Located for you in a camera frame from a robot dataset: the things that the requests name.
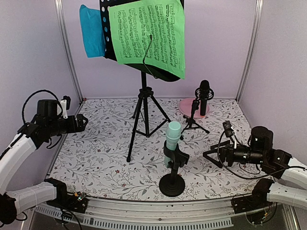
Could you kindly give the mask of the teal toy microphone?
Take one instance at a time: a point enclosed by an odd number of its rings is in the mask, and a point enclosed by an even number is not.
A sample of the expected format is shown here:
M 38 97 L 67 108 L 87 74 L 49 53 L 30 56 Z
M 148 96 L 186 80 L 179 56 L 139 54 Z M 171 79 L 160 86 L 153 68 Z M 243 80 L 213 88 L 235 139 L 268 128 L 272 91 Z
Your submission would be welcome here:
M 175 151 L 181 137 L 181 124 L 178 121 L 171 121 L 166 129 L 166 147 Z

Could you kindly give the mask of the black round-base mic stand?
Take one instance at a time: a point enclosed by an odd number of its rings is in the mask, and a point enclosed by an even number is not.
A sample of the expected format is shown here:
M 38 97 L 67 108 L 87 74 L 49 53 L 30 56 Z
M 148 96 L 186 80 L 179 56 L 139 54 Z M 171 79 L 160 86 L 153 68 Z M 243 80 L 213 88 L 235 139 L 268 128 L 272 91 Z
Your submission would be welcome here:
M 185 181 L 178 174 L 178 169 L 187 165 L 189 161 L 189 155 L 183 153 L 179 149 L 179 145 L 176 145 L 174 150 L 170 150 L 164 142 L 164 155 L 171 159 L 168 165 L 171 169 L 171 173 L 164 175 L 159 181 L 159 189 L 162 194 L 167 197 L 176 197 L 182 194 L 185 190 Z

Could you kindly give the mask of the black microphone orange end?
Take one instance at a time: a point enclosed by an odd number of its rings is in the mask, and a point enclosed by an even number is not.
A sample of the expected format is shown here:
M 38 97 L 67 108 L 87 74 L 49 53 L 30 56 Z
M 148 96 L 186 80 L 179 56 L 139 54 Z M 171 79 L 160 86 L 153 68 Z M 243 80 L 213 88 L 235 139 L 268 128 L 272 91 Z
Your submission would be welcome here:
M 206 108 L 207 108 L 207 99 L 209 96 L 210 85 L 207 80 L 202 80 L 200 84 L 200 100 L 201 100 L 201 108 L 200 115 L 205 116 Z

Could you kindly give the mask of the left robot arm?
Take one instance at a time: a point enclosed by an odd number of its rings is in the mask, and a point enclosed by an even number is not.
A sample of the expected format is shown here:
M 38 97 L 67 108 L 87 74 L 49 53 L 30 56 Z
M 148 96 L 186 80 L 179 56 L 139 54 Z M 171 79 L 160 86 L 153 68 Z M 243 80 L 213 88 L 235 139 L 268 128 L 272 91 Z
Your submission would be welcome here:
M 13 141 L 0 155 L 0 221 L 13 223 L 23 211 L 47 202 L 67 211 L 85 213 L 88 199 L 77 192 L 68 194 L 64 182 L 47 178 L 43 182 L 17 191 L 7 186 L 22 163 L 41 145 L 54 136 L 79 133 L 85 130 L 88 119 L 82 114 L 67 115 L 71 99 L 39 100 L 31 122 L 25 123 Z

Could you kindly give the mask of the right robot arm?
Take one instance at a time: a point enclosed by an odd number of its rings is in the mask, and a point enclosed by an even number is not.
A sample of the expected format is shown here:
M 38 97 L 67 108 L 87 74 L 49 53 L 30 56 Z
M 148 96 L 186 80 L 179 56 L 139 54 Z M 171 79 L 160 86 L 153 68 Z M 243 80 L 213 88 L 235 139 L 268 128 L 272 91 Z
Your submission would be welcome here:
M 307 167 L 290 153 L 273 148 L 272 131 L 263 126 L 253 127 L 247 145 L 236 139 L 234 130 L 227 123 L 224 123 L 223 135 L 229 140 L 211 146 L 203 153 L 204 158 L 228 171 L 234 163 L 241 163 L 254 164 L 265 173 L 255 178 L 258 182 L 251 195 L 240 195 L 232 200 L 235 213 L 274 202 L 307 208 Z

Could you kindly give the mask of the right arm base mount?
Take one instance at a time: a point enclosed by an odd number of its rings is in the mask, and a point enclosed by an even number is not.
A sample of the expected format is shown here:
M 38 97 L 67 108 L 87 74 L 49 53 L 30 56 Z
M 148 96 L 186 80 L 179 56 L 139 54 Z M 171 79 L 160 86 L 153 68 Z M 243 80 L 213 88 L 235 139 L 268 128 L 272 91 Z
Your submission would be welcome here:
M 235 214 L 249 212 L 265 207 L 269 207 L 273 202 L 262 199 L 254 195 L 235 195 L 231 199 L 231 206 Z

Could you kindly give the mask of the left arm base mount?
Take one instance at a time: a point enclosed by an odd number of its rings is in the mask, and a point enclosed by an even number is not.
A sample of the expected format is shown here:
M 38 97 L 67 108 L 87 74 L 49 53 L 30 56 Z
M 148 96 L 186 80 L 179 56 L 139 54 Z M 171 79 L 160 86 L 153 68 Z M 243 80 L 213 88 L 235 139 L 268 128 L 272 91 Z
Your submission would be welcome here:
M 66 193 L 46 203 L 53 207 L 84 214 L 88 206 L 88 201 L 86 194 L 77 192 L 74 194 Z

